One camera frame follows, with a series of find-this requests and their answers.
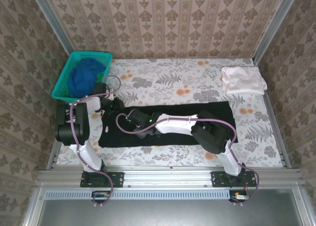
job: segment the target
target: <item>cable connector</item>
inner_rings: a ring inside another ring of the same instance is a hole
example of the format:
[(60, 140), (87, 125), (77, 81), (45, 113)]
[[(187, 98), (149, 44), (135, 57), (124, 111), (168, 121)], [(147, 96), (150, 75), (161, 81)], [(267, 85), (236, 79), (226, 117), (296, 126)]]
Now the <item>cable connector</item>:
[(236, 199), (237, 200), (248, 200), (249, 199), (249, 195), (236, 195)]

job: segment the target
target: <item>metal frame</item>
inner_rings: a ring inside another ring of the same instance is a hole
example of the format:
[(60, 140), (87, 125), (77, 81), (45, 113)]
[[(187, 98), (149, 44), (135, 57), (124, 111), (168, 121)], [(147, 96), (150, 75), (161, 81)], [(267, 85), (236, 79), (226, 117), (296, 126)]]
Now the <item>metal frame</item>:
[[(45, 200), (93, 200), (94, 190), (46, 190)], [(229, 190), (116, 190), (111, 200), (229, 200)]]
[(272, 17), (270, 24), (268, 25), (264, 35), (262, 36), (262, 39), (260, 40), (255, 53), (253, 54), (253, 60), (256, 65), (259, 63), (263, 54), (267, 50), (270, 42), (275, 36), (278, 28), (280, 27), (293, 2), (294, 0), (281, 0), (275, 14)]
[(48, 159), (48, 163), (47, 163), (47, 167), (46, 167), (47, 170), (53, 168), (53, 165), (56, 162), (56, 157), (58, 156), (60, 148), (61, 148), (61, 142), (59, 142), (55, 139), (54, 143), (53, 143), (53, 147), (52, 147), (51, 152), (50, 152), (49, 159)]
[[(299, 169), (286, 168), (254, 168), (260, 176), (260, 189), (292, 189), (296, 205), (303, 225), (315, 225), (314, 213), (302, 189), (303, 181)], [(129, 190), (215, 190), (230, 188), (213, 188), (210, 172), (222, 171), (220, 167), (122, 167), (109, 166), (111, 172), (124, 172), (123, 188), (116, 192)], [(23, 226), (37, 225), (45, 201), (47, 190), (61, 189), (80, 191), (82, 166), (59, 167), (52, 170), (40, 171), (36, 182), (36, 190)], [(109, 190), (109, 188), (93, 188), (93, 190)]]
[(263, 96), (263, 100), (265, 102), (265, 105), (266, 105), (266, 108), (268, 111), (268, 116), (270, 119), (272, 131), (273, 131), (273, 134), (274, 134), (275, 139), (276, 139), (276, 145), (280, 148), (281, 155), (284, 158), (285, 166), (287, 168), (292, 168), (291, 163), (290, 163), (290, 159), (289, 159), (287, 152), (286, 152), (286, 149), (285, 149), (285, 145), (283, 142), (283, 138), (281, 136), (280, 129), (279, 129), (278, 124), (277, 124), (277, 119), (276, 119), (275, 113), (273, 112), (270, 98), (269, 98), (268, 92), (266, 90), (265, 90), (265, 94)]
[(52, 27), (53, 31), (57, 35), (60, 43), (64, 47), (66, 53), (70, 55), (73, 51), (74, 48), (71, 44), (71, 42), (68, 39), (68, 36), (66, 35), (63, 27), (59, 23), (59, 20), (51, 8), (48, 0), (35, 0), (36, 3), (39, 5), (41, 11), (43, 12), (46, 20), (49, 22), (50, 26)]

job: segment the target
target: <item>floral mattress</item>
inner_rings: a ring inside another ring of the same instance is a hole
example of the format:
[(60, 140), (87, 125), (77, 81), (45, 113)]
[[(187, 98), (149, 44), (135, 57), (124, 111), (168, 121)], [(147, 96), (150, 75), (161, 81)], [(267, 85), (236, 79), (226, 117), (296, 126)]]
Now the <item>floral mattress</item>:
[[(229, 101), (239, 140), (233, 149), (239, 160), (251, 167), (282, 167), (263, 96), (225, 95), (222, 91), (223, 66), (252, 65), (251, 59), (113, 60), (110, 74), (122, 81), (117, 95), (125, 106)], [(118, 82), (109, 78), (107, 84), (117, 87)], [(100, 114), (93, 113), (89, 121), (90, 140), (106, 165), (221, 166), (216, 155), (200, 145), (101, 148)], [(57, 164), (79, 164), (79, 159), (62, 145)]]

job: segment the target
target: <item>green plastic basket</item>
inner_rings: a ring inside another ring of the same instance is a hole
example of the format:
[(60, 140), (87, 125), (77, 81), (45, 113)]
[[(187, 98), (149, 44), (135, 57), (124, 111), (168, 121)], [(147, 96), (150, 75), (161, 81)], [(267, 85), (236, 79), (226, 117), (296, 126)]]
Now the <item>green plastic basket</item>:
[(97, 82), (101, 82), (104, 77), (109, 74), (110, 65), (112, 60), (111, 53), (107, 52), (92, 52), (92, 51), (75, 51), (72, 52), (61, 72), (53, 91), (51, 92), (51, 96), (54, 99), (60, 99), (68, 103), (72, 103), (78, 98), (74, 98), (70, 95), (68, 91), (68, 79), (70, 72), (74, 67), (76, 67), (77, 63), (84, 58), (94, 58), (95, 60), (101, 62), (106, 68), (103, 74), (98, 74)]

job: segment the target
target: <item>gray floor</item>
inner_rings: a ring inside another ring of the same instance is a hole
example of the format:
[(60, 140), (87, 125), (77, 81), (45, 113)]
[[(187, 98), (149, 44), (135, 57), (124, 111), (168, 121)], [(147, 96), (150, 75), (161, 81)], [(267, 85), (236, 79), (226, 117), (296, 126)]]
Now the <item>gray floor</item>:
[(48, 200), (40, 226), (300, 226), (290, 190), (260, 190), (242, 207), (227, 200)]

